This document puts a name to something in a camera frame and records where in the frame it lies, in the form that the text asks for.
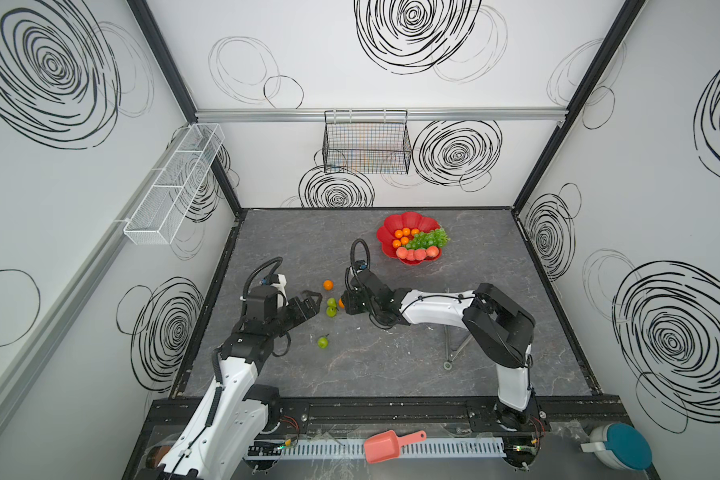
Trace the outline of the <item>red flower-shaped fruit bowl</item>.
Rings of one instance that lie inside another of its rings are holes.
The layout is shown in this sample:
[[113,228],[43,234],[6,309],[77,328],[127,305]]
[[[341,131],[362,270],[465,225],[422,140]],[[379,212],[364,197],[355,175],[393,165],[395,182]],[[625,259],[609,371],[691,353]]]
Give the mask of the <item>red flower-shaped fruit bowl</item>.
[[392,246],[392,243],[394,240],[400,241],[403,236],[400,239],[397,239],[394,237],[394,232],[396,230],[402,230],[403,228],[409,228],[410,230],[417,228],[420,232],[429,232],[440,227],[441,225],[435,219],[423,216],[417,212],[393,214],[384,219],[382,226],[376,232],[376,238],[379,240],[381,249],[387,257],[400,260],[402,263],[407,265],[418,265],[422,262],[437,260],[441,254],[437,258],[427,257],[421,262],[409,261],[407,258],[400,259],[396,255],[396,250],[398,248],[395,249]]

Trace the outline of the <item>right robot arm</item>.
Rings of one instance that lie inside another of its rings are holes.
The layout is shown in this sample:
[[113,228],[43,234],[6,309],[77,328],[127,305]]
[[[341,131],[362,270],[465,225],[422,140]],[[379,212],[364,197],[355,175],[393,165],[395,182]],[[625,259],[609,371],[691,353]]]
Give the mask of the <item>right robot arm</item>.
[[535,319],[498,287],[482,283],[456,293],[393,290],[368,267],[349,267],[342,302],[347,314],[366,313],[381,329],[442,325],[467,331],[496,366],[496,421],[508,431],[529,423]]

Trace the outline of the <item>green fake grape bunch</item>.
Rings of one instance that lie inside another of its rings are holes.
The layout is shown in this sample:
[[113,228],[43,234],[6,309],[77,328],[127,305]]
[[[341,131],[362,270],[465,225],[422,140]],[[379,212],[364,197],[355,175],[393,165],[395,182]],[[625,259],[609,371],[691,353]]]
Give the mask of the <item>green fake grape bunch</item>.
[[430,247],[444,248],[450,238],[444,228],[437,228],[429,232],[418,232],[411,236],[405,248],[408,250],[429,249]]

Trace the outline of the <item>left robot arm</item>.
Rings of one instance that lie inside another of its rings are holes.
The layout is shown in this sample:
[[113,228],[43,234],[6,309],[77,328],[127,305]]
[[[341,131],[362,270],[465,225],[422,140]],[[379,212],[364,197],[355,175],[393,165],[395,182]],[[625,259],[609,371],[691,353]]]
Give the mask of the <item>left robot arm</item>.
[[256,381],[275,340],[318,315],[322,294],[305,290],[288,299],[278,282],[241,300],[240,319],[212,351],[213,382],[170,450],[139,479],[229,479],[256,437],[279,426],[279,390]]

